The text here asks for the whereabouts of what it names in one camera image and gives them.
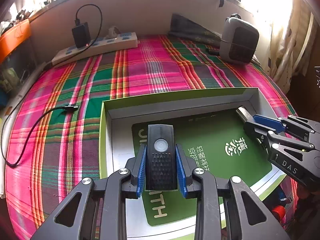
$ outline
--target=cardboard box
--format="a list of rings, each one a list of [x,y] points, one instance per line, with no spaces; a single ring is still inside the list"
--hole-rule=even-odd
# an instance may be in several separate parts
[[[276,118],[272,107],[258,88],[185,90],[104,101],[99,138],[100,177],[105,178],[123,168],[126,161],[135,156],[133,124],[211,113],[240,106],[244,106],[251,115],[262,114]],[[141,137],[140,142],[146,143],[144,137],[146,136]],[[285,177],[277,167],[271,165],[270,169],[270,172],[251,186],[261,200],[265,199]],[[159,198],[159,192],[154,193],[154,196],[155,199]],[[153,220],[147,218],[142,198],[126,201],[128,239],[193,239],[195,216],[154,225]],[[223,204],[220,205],[220,213],[221,225],[224,228],[226,222]],[[169,217],[168,215],[161,219],[168,221]]]

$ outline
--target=screw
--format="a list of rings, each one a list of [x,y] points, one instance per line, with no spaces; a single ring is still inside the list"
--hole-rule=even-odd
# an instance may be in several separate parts
[[[232,180],[234,183],[240,183],[240,182],[241,182],[241,178],[238,177],[238,176],[233,176],[233,177],[231,178],[231,180]]]
[[[201,168],[195,168],[195,174],[204,174],[204,169],[201,169]]]
[[[119,173],[120,173],[121,175],[128,174],[128,172],[129,172],[129,170],[128,170],[127,168],[121,168],[121,169],[119,169]]]
[[[91,183],[91,181],[92,181],[92,179],[87,177],[87,178],[82,179],[82,184],[88,185]]]

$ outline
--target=bed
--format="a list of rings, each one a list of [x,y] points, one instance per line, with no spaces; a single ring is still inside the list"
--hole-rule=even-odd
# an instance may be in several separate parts
[[[15,233],[29,239],[46,217],[84,177],[99,179],[99,123],[104,100],[157,92],[228,87],[258,87],[278,117],[295,114],[277,85],[255,64],[222,62],[209,45],[166,35],[140,36],[135,49],[119,50],[50,69],[36,82],[13,125],[8,161],[14,162],[34,122],[65,104],[80,108],[44,117],[29,139],[20,165],[6,168],[5,193]],[[296,183],[281,187],[297,204]]]

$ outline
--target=orange object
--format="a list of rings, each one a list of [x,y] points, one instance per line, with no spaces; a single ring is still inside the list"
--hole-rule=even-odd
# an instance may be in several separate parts
[[[272,213],[276,217],[276,219],[280,222],[285,216],[285,208],[283,206],[276,206],[272,210]]]
[[[29,20],[26,19],[0,36],[0,64],[22,42],[31,36]]]

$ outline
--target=power strip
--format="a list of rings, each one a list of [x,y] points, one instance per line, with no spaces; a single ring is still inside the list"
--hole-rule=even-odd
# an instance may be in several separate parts
[[[91,57],[115,50],[136,48],[137,46],[138,39],[136,33],[121,33],[113,39],[109,39],[108,37],[98,38],[89,49],[77,56],[70,58],[70,60],[64,61],[81,50],[84,50],[86,47],[77,49],[74,45],[72,47],[60,50],[51,62],[53,65],[61,66],[86,57]]]

